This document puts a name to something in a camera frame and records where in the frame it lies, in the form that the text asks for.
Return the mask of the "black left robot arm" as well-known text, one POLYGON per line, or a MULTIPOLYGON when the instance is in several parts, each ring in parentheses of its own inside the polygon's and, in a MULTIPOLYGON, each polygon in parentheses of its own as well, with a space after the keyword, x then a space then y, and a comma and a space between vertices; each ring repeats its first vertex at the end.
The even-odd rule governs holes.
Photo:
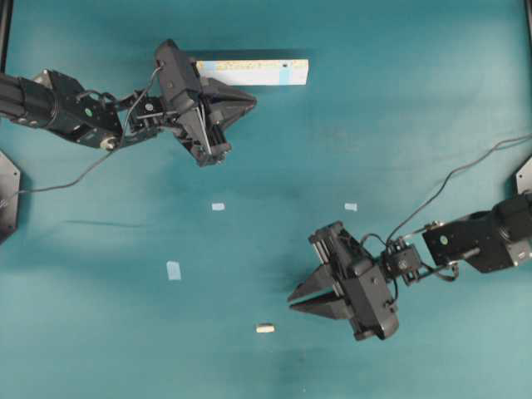
POLYGON ((64 140, 108 151, 155 138, 164 130, 200 167, 224 161, 231 145, 225 130, 250 112, 255 97, 213 78, 199 79, 198 100, 181 109, 163 96, 134 91, 117 100, 83 88, 58 71, 33 80, 1 75, 1 116, 13 123, 49 131, 64 140))

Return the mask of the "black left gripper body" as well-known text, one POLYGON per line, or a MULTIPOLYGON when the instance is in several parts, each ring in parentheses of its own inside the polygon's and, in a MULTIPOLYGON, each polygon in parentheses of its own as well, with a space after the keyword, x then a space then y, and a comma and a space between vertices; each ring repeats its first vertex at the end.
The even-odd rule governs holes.
POLYGON ((220 81, 200 78, 203 94, 199 103, 181 115, 169 116, 165 128, 192 155, 199 167, 222 163, 231 151, 220 126, 209 118, 211 101, 218 93, 220 81))

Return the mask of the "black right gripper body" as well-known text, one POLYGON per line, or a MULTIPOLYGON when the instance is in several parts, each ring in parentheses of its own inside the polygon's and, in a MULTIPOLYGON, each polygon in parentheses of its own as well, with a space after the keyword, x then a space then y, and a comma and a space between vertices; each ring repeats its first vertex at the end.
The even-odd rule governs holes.
POLYGON ((336 280, 333 288, 339 297, 344 297, 351 308, 342 287, 343 281, 347 279, 348 267, 362 256, 370 258, 376 264, 377 261, 348 233, 340 221, 316 230, 308 240, 320 259, 320 265, 331 266, 336 280))

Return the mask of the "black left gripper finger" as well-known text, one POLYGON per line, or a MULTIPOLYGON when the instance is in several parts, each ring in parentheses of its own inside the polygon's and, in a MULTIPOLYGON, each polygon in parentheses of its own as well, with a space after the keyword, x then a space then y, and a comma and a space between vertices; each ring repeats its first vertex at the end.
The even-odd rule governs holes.
POLYGON ((220 101, 210 105, 209 121, 213 126, 227 129, 254 109, 252 101, 220 101))
POLYGON ((256 98, 254 96, 217 79, 201 77, 200 85, 203 96, 209 104, 238 106, 243 109, 253 109, 256 106, 256 98))

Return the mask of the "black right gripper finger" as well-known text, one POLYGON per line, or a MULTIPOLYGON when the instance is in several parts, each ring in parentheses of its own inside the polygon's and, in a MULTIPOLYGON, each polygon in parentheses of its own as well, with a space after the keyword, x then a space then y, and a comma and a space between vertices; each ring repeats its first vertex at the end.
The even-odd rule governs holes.
POLYGON ((300 303, 294 303, 290 308, 301 313, 310 313, 334 320, 353 318, 353 311, 346 304, 344 297, 338 297, 334 292, 325 293, 300 303))
POLYGON ((300 301, 301 303, 327 303, 338 299, 334 290, 336 280, 329 264, 317 267, 308 278, 299 284, 288 296, 289 303, 300 301))

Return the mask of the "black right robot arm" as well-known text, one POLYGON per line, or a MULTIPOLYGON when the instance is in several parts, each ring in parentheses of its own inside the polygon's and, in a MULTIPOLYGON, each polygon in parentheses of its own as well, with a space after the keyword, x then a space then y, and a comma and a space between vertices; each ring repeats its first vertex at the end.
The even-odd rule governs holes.
POLYGON ((386 244, 377 257, 337 221, 309 236, 319 266, 288 297, 290 308, 350 322, 353 335, 384 340, 396 332, 397 284, 411 285, 431 275, 452 282, 458 263, 480 273, 516 267, 531 258, 531 195, 518 194, 492 209, 449 223, 432 223, 422 237, 434 264, 428 265, 404 238, 386 244))

